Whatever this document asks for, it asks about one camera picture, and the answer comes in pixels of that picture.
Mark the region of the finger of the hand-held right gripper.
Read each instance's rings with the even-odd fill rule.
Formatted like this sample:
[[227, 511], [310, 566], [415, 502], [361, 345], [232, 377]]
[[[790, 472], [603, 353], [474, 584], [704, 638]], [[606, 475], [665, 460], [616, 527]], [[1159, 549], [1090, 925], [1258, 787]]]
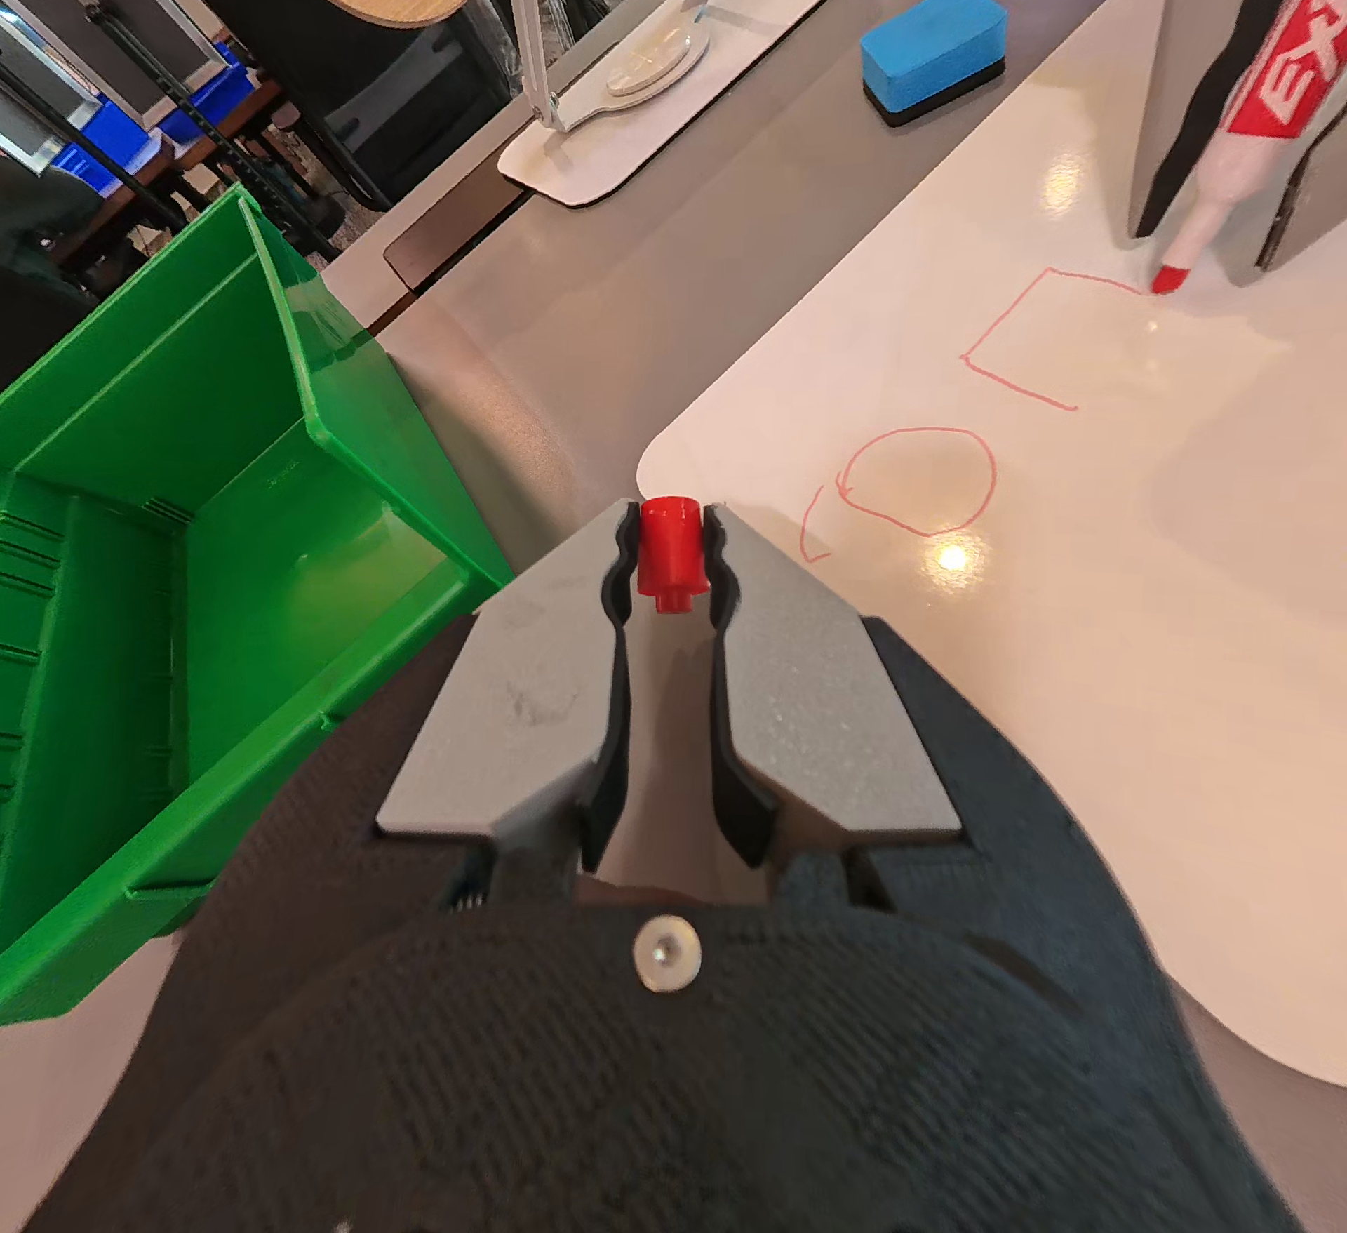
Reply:
[[1272, 169], [1255, 203], [1255, 270], [1275, 271], [1345, 222], [1345, 80]]
[[1162, 226], [1287, 1], [1166, 0], [1137, 144], [1131, 237]]

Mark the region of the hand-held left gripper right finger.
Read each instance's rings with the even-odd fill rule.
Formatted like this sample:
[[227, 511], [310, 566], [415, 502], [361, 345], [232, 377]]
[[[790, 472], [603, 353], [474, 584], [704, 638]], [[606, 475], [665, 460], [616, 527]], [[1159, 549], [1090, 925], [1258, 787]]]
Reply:
[[716, 821], [750, 867], [946, 843], [958, 812], [861, 614], [726, 505], [704, 515]]

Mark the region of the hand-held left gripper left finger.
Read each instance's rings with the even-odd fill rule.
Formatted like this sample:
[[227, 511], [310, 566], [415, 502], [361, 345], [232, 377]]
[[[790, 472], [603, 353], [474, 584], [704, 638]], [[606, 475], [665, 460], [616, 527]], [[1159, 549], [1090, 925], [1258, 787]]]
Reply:
[[639, 525], [636, 501], [612, 503], [479, 608], [380, 806], [384, 833], [497, 853], [561, 833], [598, 870], [629, 795]]

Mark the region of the red dry erase marker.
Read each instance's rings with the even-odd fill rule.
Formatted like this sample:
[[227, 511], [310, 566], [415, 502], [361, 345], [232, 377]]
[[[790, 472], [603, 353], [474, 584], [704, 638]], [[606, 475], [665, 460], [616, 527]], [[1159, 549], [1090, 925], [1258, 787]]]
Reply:
[[1346, 60], [1346, 0], [1285, 0], [1195, 167], [1195, 199], [1152, 280], [1178, 291], [1229, 215], [1271, 179], [1336, 87]]

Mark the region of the white whiteboard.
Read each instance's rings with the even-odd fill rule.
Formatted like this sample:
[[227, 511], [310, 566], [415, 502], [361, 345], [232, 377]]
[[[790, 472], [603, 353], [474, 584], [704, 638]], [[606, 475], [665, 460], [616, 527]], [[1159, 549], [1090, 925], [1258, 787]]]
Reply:
[[670, 423], [1074, 809], [1165, 968], [1345, 1082], [1345, 236], [1168, 298], [1124, 236], [1165, 0], [1105, 0]]

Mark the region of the red marker cap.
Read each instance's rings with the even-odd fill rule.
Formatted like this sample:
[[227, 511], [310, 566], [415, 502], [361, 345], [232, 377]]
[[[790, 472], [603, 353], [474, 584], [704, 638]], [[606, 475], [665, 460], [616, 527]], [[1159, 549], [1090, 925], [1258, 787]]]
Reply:
[[685, 495], [663, 495], [641, 503], [637, 593], [661, 615], [691, 614], [711, 591], [706, 573], [701, 503]]

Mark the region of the blue whiteboard eraser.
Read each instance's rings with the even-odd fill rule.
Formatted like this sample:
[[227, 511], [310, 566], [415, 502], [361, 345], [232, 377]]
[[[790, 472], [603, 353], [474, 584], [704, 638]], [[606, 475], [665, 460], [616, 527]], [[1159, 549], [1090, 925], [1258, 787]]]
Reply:
[[998, 0], [922, 0], [859, 42], [866, 97], [892, 128], [999, 79], [1008, 9]]

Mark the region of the beige board on white stand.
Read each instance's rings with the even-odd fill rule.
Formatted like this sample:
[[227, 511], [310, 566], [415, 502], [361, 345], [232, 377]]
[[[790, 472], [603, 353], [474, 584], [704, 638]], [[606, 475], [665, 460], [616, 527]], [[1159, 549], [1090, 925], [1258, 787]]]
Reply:
[[[423, 26], [467, 0], [332, 0], [375, 24]], [[500, 174], [568, 208], [610, 196], [827, 0], [664, 0], [569, 89], [548, 84], [538, 0], [511, 0], [534, 123]]]

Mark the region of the green plastic bin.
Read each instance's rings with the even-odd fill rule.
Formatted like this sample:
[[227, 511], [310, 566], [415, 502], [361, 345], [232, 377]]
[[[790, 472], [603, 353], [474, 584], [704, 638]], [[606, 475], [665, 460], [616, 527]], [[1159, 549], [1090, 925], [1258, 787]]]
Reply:
[[2, 1022], [206, 900], [513, 580], [395, 360], [234, 188], [3, 393]]

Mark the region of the black office chair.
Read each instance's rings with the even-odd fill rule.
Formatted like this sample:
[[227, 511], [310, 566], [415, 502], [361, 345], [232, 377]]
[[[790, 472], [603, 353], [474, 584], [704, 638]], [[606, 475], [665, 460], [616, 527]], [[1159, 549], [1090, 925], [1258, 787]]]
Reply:
[[330, 0], [203, 1], [283, 87], [307, 144], [378, 212], [406, 198], [511, 99], [465, 11], [394, 28]]

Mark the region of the small blue storage bin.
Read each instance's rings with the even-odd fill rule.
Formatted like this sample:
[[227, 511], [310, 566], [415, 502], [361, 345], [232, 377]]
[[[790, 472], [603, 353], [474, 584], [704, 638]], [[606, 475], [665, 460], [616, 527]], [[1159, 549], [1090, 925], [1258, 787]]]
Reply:
[[[196, 107], [220, 127], [223, 120], [237, 110], [257, 89], [244, 62], [238, 59], [228, 42], [215, 42], [215, 49], [225, 60], [224, 70], [193, 93]], [[187, 148], [204, 135], [191, 116], [180, 108], [167, 114], [159, 124], [160, 134]]]
[[[148, 165], [166, 142], [160, 130], [145, 130], [104, 94], [98, 94], [98, 110], [82, 127], [82, 133], [131, 174]], [[114, 172], [75, 142], [64, 145], [50, 165], [82, 179], [102, 198], [111, 196], [122, 186]]]

